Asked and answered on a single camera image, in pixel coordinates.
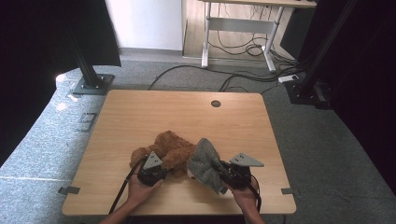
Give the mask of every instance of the brown fur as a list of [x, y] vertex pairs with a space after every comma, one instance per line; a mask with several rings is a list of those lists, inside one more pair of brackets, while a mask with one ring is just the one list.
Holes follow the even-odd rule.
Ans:
[[181, 177], [187, 173], [187, 161], [195, 149], [196, 145], [171, 131], [167, 131], [158, 134], [154, 145], [134, 150], [129, 165], [132, 168], [141, 158], [154, 151], [163, 161], [162, 167], [164, 169], [172, 170], [175, 177]]

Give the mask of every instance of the desk leg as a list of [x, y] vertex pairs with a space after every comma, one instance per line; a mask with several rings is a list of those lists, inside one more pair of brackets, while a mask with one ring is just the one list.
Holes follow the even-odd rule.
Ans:
[[280, 18], [282, 17], [282, 13], [283, 13], [283, 7], [279, 7], [279, 10], [276, 15], [276, 19], [274, 21], [274, 26], [273, 26], [273, 28], [271, 30], [271, 34], [267, 40], [267, 44], [265, 46], [262, 46], [262, 51], [263, 51], [263, 54], [265, 57], [265, 61], [267, 61], [268, 69], [270, 70], [271, 73], [274, 73], [276, 71], [276, 69], [274, 66], [274, 62], [272, 61], [272, 57], [270, 55], [270, 49], [274, 42], [276, 30], [277, 30], [277, 27], [279, 26]]
[[207, 12], [206, 12], [206, 23], [205, 23], [205, 42], [204, 48], [202, 50], [202, 67], [207, 68], [207, 62], [209, 59], [209, 21], [210, 21], [210, 8], [212, 4], [210, 2], [207, 3]]

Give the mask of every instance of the hole in table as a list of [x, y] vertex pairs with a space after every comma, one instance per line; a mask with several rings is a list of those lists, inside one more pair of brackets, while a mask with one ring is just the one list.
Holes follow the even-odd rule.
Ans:
[[213, 107], [220, 107], [221, 106], [221, 102], [217, 101], [217, 100], [212, 101], [211, 104], [212, 104]]

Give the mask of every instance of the human hand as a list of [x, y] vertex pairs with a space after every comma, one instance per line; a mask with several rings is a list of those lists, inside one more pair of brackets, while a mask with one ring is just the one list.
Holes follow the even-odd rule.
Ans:
[[[253, 177], [251, 177], [250, 184], [255, 190], [257, 190], [259, 188], [257, 180]], [[242, 212], [244, 214], [251, 209], [257, 210], [257, 208], [256, 208], [257, 199], [254, 196], [253, 192], [249, 188], [233, 189], [231, 186], [229, 186], [226, 183], [224, 183], [224, 186], [227, 189], [229, 189], [230, 192], [233, 194], [233, 198], [235, 199], [235, 202], [242, 209]]]
[[[255, 190], [259, 188], [259, 183], [254, 177], [251, 177], [250, 182], [251, 187]], [[231, 191], [235, 202], [242, 209], [242, 213], [251, 224], [265, 224], [265, 221], [262, 219], [262, 216], [256, 207], [257, 199], [249, 188], [233, 189], [226, 183], [224, 183], [224, 186]]]
[[133, 206], [138, 206], [145, 202], [149, 198], [151, 193], [155, 189], [158, 189], [163, 183], [163, 180], [161, 179], [152, 187], [142, 184], [142, 182], [140, 182], [140, 180], [137, 178], [137, 172], [139, 171], [139, 169], [140, 166], [136, 168], [136, 174], [133, 174], [131, 176], [128, 183], [128, 199], [126, 203]]

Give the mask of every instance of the black curtain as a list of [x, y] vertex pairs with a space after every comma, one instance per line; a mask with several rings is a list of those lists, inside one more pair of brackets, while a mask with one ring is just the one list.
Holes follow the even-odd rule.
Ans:
[[56, 76], [78, 68], [67, 30], [92, 65], [120, 66], [120, 56], [105, 0], [1, 1], [0, 19], [3, 164], [49, 102]]
[[[396, 3], [386, 0], [350, 2], [355, 4], [333, 42], [328, 43], [324, 57], [310, 71], [311, 80], [306, 80], [306, 83], [322, 80], [329, 84], [331, 107], [354, 133], [379, 173], [396, 193], [396, 74], [393, 69]], [[321, 0], [320, 4], [328, 6], [318, 7], [316, 15], [332, 13], [337, 15], [334, 22], [345, 9], [336, 9], [336, 5], [326, 0]], [[317, 27], [319, 24], [320, 21], [315, 21]], [[329, 33], [334, 25], [327, 26]], [[308, 35], [315, 39], [315, 29], [311, 28]], [[321, 36], [324, 29], [318, 30]], [[306, 49], [315, 52], [312, 45]], [[318, 48], [318, 53], [311, 54], [313, 60], [321, 51]]]

